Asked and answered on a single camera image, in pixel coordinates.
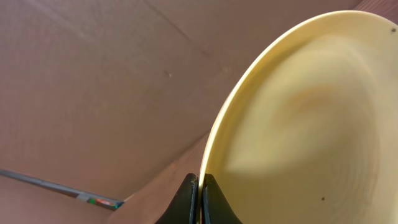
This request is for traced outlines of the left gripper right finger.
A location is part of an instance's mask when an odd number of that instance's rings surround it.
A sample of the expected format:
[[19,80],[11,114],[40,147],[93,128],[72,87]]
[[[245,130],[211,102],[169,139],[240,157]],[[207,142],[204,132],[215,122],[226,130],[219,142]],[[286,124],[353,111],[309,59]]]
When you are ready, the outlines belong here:
[[204,224],[242,224],[211,174],[206,174],[204,178],[201,214]]

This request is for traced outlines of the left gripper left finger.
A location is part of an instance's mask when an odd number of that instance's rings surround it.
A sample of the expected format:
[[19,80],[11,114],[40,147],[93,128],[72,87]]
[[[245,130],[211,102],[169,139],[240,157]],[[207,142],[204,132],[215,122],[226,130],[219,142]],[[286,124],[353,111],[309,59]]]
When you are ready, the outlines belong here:
[[198,177],[189,173],[175,193],[169,206],[155,224],[197,223]]

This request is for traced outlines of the yellow-green plate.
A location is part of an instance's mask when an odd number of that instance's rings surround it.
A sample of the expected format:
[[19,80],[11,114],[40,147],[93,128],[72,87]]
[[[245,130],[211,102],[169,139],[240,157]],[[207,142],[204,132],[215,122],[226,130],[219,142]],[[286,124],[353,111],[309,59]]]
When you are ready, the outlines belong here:
[[220,109],[201,195],[209,177],[243,223],[396,223],[396,23],[328,12],[273,41]]

